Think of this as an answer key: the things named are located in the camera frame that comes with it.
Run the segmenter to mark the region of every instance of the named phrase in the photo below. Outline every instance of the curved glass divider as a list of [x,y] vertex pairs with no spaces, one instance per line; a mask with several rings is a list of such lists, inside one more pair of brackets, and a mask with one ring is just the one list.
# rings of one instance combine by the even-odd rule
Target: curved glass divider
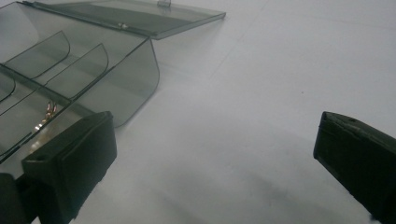
[[39,77],[70,52],[70,43],[64,32],[41,41],[21,54],[8,60],[4,65],[28,78]]
[[114,126],[125,123],[154,93],[160,72],[151,40],[110,70],[77,104],[93,112],[111,111]]
[[14,90],[11,94],[0,101],[0,114],[3,114],[5,111],[9,110],[12,106],[22,101],[26,96],[31,94],[33,91],[40,88],[39,85],[36,85],[34,82],[31,82],[28,78],[15,73],[11,69],[4,67],[0,64],[0,77],[8,78],[8,82],[12,80]]
[[0,104],[15,91],[15,79],[3,74],[0,70]]
[[0,163],[38,133],[36,126],[42,124],[41,128],[45,128],[52,121],[43,122],[49,102],[57,103],[54,117],[70,104],[70,101],[43,88],[0,114]]
[[46,87],[72,99],[102,75],[107,66],[107,52],[100,44],[52,78]]

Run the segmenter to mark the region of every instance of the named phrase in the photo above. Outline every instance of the white surface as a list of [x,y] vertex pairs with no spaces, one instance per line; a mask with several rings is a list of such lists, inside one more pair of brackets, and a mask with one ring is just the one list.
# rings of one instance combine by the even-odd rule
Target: white surface
[[396,136],[396,2],[173,2],[227,17],[154,42],[158,90],[73,223],[371,223],[312,152],[323,111]]

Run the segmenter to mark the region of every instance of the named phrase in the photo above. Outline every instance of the glass display rack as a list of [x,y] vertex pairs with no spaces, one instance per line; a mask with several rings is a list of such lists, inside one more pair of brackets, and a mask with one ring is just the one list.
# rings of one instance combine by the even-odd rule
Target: glass display rack
[[157,88],[151,39],[224,16],[170,1],[37,1],[0,8],[0,163],[93,113],[111,111],[121,126]]

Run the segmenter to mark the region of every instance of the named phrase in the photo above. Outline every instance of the glass tray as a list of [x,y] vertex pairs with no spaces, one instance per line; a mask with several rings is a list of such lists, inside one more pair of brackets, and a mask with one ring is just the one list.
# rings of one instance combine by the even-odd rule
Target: glass tray
[[92,113],[111,111],[121,126],[157,88],[151,38],[224,15],[140,1],[0,8],[0,163],[32,138],[35,149]]

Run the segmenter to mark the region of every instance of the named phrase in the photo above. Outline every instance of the metal clip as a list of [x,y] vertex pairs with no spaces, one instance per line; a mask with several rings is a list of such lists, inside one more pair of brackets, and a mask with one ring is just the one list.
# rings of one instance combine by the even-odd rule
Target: metal clip
[[44,119],[41,120],[41,122],[39,124],[37,124],[35,126],[35,129],[33,130],[33,132],[37,132],[41,129],[41,127],[44,126],[45,123],[47,123],[50,119],[53,118],[53,116],[56,113],[56,103],[49,101],[48,105],[47,105],[47,112],[46,115],[44,116]]

